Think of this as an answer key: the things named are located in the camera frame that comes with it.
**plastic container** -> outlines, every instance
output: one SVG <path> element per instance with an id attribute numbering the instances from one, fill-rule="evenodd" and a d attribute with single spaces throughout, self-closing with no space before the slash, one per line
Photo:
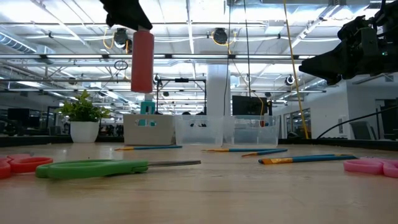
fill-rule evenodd
<path id="1" fill-rule="evenodd" d="M 203 115 L 180 115 L 175 117 L 175 140 L 177 145 L 223 144 L 223 118 Z"/>
<path id="2" fill-rule="evenodd" d="M 228 116 L 224 118 L 224 143 L 240 146 L 277 146 L 279 120 L 273 116 Z"/>

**pink scissors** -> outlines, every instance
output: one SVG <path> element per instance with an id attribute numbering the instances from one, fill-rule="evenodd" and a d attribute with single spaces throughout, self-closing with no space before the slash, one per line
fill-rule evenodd
<path id="1" fill-rule="evenodd" d="M 398 178 L 398 160 L 362 157 L 344 161 L 344 170 Z"/>

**scissors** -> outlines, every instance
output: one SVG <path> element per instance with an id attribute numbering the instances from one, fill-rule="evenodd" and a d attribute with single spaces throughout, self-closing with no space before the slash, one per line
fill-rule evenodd
<path id="1" fill-rule="evenodd" d="M 362 157 L 344 161 L 344 170 L 398 178 L 398 160 Z"/>
<path id="2" fill-rule="evenodd" d="M 201 164 L 201 161 L 148 162 L 112 159 L 90 159 L 46 164 L 36 168 L 36 177 L 53 179 L 78 179 L 104 177 L 114 174 L 145 172 L 148 167 L 185 166 Z"/>
<path id="3" fill-rule="evenodd" d="M 52 158 L 31 157 L 29 154 L 14 154 L 0 158 L 0 179 L 10 177 L 12 173 L 35 172 L 36 167 L 52 163 Z"/>

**wooden table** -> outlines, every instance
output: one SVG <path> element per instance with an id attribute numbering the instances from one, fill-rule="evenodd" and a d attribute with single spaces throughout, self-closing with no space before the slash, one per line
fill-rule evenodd
<path id="1" fill-rule="evenodd" d="M 398 223 L 398 179 L 346 173 L 341 161 L 263 166 L 241 153 L 202 147 L 115 152 L 121 144 L 55 144 L 1 148 L 56 161 L 75 159 L 195 160 L 145 174 L 48 180 L 32 174 L 0 180 L 0 217 L 8 223 Z M 276 156 L 397 152 L 330 146 L 280 146 Z"/>

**red cylinder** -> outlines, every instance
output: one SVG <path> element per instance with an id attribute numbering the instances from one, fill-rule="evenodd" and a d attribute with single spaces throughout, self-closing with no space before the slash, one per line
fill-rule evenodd
<path id="1" fill-rule="evenodd" d="M 155 37 L 149 31 L 139 30 L 132 43 L 131 91 L 152 93 Z"/>

